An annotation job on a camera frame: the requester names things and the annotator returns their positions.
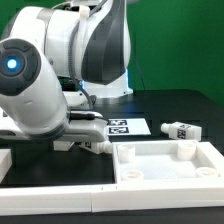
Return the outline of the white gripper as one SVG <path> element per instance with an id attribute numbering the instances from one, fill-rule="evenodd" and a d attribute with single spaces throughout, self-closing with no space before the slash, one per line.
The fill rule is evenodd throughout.
<path id="1" fill-rule="evenodd" d="M 107 137 L 107 122 L 101 118 L 93 120 L 71 120 L 58 133 L 28 135 L 21 131 L 9 117 L 0 115 L 0 139 L 32 141 L 104 142 Z"/>

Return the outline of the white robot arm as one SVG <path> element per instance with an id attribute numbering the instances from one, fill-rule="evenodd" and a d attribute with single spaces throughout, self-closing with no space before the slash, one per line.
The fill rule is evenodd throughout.
<path id="1" fill-rule="evenodd" d="M 102 142 L 107 122 L 91 109 L 129 93 L 126 0 L 28 6 L 0 38 L 0 138 Z"/>

